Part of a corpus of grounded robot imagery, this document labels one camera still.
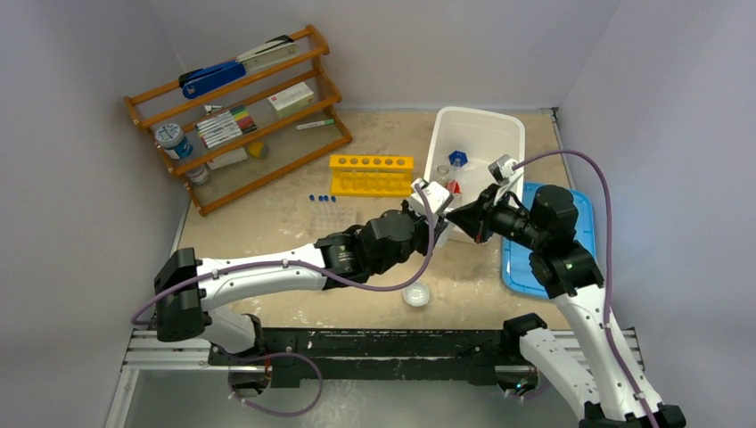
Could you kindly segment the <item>white ceramic dish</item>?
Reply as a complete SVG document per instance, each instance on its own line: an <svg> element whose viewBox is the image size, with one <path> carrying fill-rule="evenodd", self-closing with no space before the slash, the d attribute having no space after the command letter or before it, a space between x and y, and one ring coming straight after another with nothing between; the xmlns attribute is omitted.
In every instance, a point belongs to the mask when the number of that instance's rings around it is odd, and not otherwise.
<svg viewBox="0 0 756 428"><path fill-rule="evenodd" d="M403 289L404 302L413 308L425 307L431 299L430 289L422 282L414 282Z"/></svg>

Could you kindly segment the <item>small glass beaker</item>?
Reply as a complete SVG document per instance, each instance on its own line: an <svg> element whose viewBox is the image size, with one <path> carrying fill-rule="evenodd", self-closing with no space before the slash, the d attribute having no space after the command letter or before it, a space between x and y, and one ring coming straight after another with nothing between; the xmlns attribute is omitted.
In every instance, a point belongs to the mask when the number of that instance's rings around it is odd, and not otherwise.
<svg viewBox="0 0 756 428"><path fill-rule="evenodd" d="M450 168L447 165L439 165L436 168L437 180L440 183L445 184L450 177Z"/></svg>

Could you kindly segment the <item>blue base glass cylinder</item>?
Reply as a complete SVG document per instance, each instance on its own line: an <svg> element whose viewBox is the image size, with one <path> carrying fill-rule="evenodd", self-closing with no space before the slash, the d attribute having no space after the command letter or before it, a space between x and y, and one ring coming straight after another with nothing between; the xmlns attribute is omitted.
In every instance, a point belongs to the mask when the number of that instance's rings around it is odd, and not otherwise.
<svg viewBox="0 0 756 428"><path fill-rule="evenodd" d="M465 152L453 151L448 156L449 160L449 173L448 182L457 181L462 173L463 167L468 163L468 158Z"/></svg>

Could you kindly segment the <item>blue plastic lid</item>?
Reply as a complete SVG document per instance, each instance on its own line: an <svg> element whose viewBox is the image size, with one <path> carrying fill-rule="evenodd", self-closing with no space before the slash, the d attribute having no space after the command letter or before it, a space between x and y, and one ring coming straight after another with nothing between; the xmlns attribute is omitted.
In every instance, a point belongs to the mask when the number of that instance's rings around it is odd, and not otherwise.
<svg viewBox="0 0 756 428"><path fill-rule="evenodd" d="M596 255L596 234L594 227L593 204L583 193L571 190L573 203L578 212L575 226L575 239L590 252ZM512 292L530 298L547 300L544 287L538 283L532 274L529 256L531 250L520 244L502 239L502 281Z"/></svg>

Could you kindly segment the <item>white plastic bin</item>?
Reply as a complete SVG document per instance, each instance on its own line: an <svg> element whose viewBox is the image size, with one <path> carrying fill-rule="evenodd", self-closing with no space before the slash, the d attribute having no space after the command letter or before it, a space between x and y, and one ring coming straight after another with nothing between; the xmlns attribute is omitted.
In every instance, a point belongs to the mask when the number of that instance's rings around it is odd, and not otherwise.
<svg viewBox="0 0 756 428"><path fill-rule="evenodd" d="M486 167L508 154L525 158L525 127L513 116L462 107L445 107L436 117L423 178L437 180L436 168L449 166L453 151L465 152L463 169Z"/></svg>

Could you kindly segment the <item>yellow test tube rack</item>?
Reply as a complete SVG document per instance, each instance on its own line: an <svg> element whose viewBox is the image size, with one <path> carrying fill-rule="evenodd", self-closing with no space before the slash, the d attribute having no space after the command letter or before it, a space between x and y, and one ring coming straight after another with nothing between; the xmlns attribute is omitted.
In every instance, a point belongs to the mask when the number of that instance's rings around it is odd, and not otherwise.
<svg viewBox="0 0 756 428"><path fill-rule="evenodd" d="M414 158L395 155L333 154L331 194L405 198L411 192Z"/></svg>

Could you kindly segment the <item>red nozzle wash bottle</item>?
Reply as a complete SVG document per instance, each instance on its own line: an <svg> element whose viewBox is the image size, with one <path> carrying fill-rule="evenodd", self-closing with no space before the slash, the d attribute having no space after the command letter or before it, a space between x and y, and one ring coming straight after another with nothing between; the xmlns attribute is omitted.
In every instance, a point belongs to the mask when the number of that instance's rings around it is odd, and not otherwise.
<svg viewBox="0 0 756 428"><path fill-rule="evenodd" d="M494 178L486 167L476 169L456 169L447 178L445 187L453 194L453 207L461 207L475 202L480 192L495 184Z"/></svg>

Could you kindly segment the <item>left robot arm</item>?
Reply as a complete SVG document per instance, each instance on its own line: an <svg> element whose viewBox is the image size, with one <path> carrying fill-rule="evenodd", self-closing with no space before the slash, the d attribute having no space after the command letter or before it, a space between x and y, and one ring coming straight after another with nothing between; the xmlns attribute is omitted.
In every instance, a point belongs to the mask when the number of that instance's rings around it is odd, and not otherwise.
<svg viewBox="0 0 756 428"><path fill-rule="evenodd" d="M155 329L161 342L202 338L245 365L265 356L256 317L226 313L228 304L260 295L354 287L366 291L418 252L431 256L448 223L447 202L423 205L414 196L364 225L353 225L297 249L241 259L198 259L175 251L154 279Z"/></svg>

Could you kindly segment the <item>yellow sponge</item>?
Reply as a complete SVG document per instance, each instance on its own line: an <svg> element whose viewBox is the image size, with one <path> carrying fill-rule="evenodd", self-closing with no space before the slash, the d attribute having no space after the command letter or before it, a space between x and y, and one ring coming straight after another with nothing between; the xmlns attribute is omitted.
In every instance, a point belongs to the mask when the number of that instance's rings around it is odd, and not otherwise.
<svg viewBox="0 0 756 428"><path fill-rule="evenodd" d="M269 148L267 144L256 141L247 146L247 152L255 159L265 159L268 156Z"/></svg>

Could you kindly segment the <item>white green box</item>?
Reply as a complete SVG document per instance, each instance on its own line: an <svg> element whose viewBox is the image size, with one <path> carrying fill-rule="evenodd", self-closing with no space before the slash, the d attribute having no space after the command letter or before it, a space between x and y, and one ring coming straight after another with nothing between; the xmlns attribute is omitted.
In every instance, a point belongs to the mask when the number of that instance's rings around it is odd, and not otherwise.
<svg viewBox="0 0 756 428"><path fill-rule="evenodd" d="M305 82L299 82L293 86L287 87L267 98L272 111L281 119L306 108L312 104L315 99L315 93Z"/></svg>

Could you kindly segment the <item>white flat box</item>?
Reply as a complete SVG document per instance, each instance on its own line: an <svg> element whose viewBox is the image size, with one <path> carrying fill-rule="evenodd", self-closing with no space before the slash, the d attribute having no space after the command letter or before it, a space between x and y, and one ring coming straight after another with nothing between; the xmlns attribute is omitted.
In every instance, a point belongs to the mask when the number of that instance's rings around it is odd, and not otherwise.
<svg viewBox="0 0 756 428"><path fill-rule="evenodd" d="M209 160L207 165L212 170L221 169L241 161L246 161L248 158L248 153L243 147L241 147Z"/></svg>

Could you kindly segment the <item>coloured marker pack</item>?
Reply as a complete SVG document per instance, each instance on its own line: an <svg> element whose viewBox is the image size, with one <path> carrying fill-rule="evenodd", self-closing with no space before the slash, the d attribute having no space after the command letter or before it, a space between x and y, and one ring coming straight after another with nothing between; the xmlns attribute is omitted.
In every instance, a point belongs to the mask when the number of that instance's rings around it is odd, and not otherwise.
<svg viewBox="0 0 756 428"><path fill-rule="evenodd" d="M207 148L214 148L257 129L245 105L237 105L194 125L195 132Z"/></svg>

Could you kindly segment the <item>wooden shelf rack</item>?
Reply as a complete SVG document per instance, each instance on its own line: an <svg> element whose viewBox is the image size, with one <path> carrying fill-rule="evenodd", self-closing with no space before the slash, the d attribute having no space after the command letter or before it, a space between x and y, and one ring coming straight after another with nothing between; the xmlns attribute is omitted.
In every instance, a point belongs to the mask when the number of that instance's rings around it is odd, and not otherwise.
<svg viewBox="0 0 756 428"><path fill-rule="evenodd" d="M134 125L202 216L352 141L314 26L127 96Z"/></svg>

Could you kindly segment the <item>blue grey stapler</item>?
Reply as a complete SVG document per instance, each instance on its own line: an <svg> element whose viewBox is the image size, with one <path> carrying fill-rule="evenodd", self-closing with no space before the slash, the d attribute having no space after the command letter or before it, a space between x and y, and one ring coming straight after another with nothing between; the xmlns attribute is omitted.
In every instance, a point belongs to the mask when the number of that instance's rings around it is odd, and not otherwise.
<svg viewBox="0 0 756 428"><path fill-rule="evenodd" d="M295 41L282 35L236 56L231 61L186 72L178 78L178 84L186 99L194 99L243 78L249 71L285 62L299 53L300 47Z"/></svg>

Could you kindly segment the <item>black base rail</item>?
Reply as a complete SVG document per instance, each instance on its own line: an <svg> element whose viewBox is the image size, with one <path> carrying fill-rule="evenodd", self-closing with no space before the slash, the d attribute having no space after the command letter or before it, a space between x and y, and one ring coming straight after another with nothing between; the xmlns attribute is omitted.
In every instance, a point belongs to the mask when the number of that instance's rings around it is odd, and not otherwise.
<svg viewBox="0 0 756 428"><path fill-rule="evenodd" d="M305 379L463 381L525 394L541 383L537 369L502 345L499 330L375 330L266 327L250 350L212 344L212 366L260 369L274 388Z"/></svg>

